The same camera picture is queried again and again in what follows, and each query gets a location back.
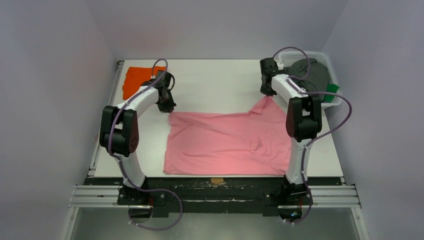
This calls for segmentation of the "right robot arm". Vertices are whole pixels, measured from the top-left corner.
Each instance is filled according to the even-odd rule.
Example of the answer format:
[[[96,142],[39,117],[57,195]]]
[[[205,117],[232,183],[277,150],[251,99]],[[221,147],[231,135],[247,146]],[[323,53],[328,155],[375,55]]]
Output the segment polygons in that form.
[[[281,190],[276,195],[292,204],[307,193],[309,142],[322,130],[321,98],[303,93],[272,57],[260,60],[259,65],[260,92],[266,96],[279,95],[287,102],[285,128],[291,138],[290,157]]]

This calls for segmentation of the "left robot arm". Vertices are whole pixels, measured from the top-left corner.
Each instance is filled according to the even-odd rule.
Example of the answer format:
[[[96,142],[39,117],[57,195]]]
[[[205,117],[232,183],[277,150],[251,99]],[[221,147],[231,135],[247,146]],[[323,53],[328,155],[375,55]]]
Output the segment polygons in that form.
[[[167,70],[144,82],[130,98],[118,105],[107,105],[102,110],[99,144],[113,157],[123,177],[123,196],[138,205],[146,203],[155,189],[145,186],[143,173],[136,150],[140,142],[139,117],[156,105],[161,113],[174,111],[170,83],[174,76]]]

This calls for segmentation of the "pink t shirt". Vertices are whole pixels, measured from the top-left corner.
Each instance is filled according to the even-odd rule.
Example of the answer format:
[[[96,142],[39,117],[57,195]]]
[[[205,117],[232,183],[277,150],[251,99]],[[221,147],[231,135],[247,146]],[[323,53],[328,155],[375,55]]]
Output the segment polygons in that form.
[[[286,114],[271,96],[247,112],[173,112],[168,122],[168,175],[279,176],[289,168]]]

